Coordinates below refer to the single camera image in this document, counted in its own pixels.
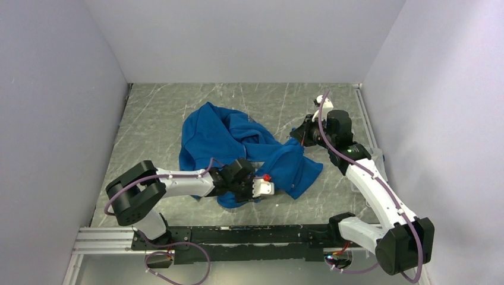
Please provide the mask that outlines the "blue zip jacket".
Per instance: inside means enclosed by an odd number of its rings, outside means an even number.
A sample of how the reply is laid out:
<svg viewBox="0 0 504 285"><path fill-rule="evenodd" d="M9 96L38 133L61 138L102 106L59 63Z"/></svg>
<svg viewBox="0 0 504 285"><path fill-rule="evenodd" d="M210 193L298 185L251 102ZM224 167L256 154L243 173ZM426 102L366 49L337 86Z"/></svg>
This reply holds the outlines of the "blue zip jacket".
<svg viewBox="0 0 504 285"><path fill-rule="evenodd" d="M293 199L305 193L323 170L323 164L305 157L304 147L296 139L281 144L263 125L239 110L207 102L184 121L180 170L206 168L211 158L230 164L240 157L260 162L256 174L269 175L275 189Z"/></svg>

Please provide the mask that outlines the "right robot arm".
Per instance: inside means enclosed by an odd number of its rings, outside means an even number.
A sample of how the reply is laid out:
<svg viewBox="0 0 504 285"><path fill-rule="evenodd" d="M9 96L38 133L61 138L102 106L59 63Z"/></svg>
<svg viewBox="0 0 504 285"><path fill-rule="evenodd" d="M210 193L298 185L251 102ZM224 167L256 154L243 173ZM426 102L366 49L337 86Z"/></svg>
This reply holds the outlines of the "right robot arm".
<svg viewBox="0 0 504 285"><path fill-rule="evenodd" d="M348 112L331 110L322 121L308 114L290 135L304 147L325 148L331 163L357 187L378 218L376 227L350 212L335 215L327 225L329 242L334 246L356 243L371 251L391 276L413 268L420 275L422 266L431 260L434 225L411 211L385 182L371 154L354 140Z"/></svg>

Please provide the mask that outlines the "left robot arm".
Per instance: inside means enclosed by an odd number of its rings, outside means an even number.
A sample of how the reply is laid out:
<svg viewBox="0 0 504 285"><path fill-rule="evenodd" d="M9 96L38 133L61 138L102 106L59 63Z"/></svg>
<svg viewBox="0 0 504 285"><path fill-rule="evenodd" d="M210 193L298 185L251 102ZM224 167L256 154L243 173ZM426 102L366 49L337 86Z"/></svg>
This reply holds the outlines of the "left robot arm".
<svg viewBox="0 0 504 285"><path fill-rule="evenodd" d="M191 171L157 168L144 160L113 180L106 187L109 198L104 207L120 226L132 226L147 237L155 249L171 241L166 219L154 208L170 197L219 197L232 194L233 202L255 202L275 193L268 175L257 176L254 166L240 157L230 164L211 159L207 167Z"/></svg>

